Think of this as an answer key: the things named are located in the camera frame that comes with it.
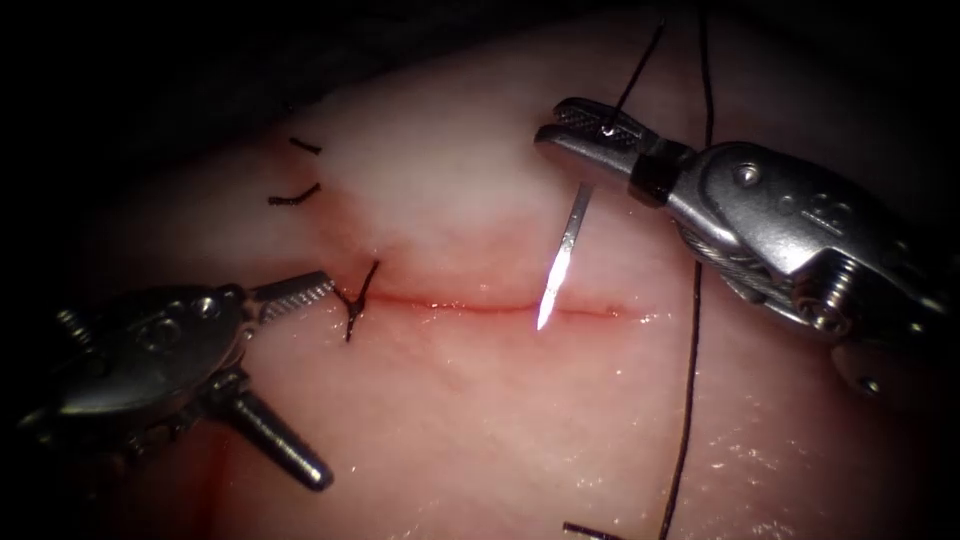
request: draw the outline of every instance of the curved needle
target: curved needle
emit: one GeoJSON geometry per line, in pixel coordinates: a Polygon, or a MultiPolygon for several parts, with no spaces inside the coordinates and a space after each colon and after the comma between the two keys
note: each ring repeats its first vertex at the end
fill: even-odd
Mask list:
{"type": "Polygon", "coordinates": [[[570,217],[567,218],[567,228],[563,231],[560,249],[553,259],[553,266],[550,267],[550,274],[547,276],[547,288],[543,291],[540,314],[537,316],[537,330],[542,330],[546,326],[550,314],[553,313],[553,304],[556,302],[557,293],[560,292],[560,285],[567,277],[570,254],[573,253],[573,246],[577,243],[580,224],[583,223],[583,215],[587,213],[591,195],[593,195],[593,186],[581,183],[580,189],[577,190],[577,198],[573,201],[573,209],[570,210],[570,217]]]}

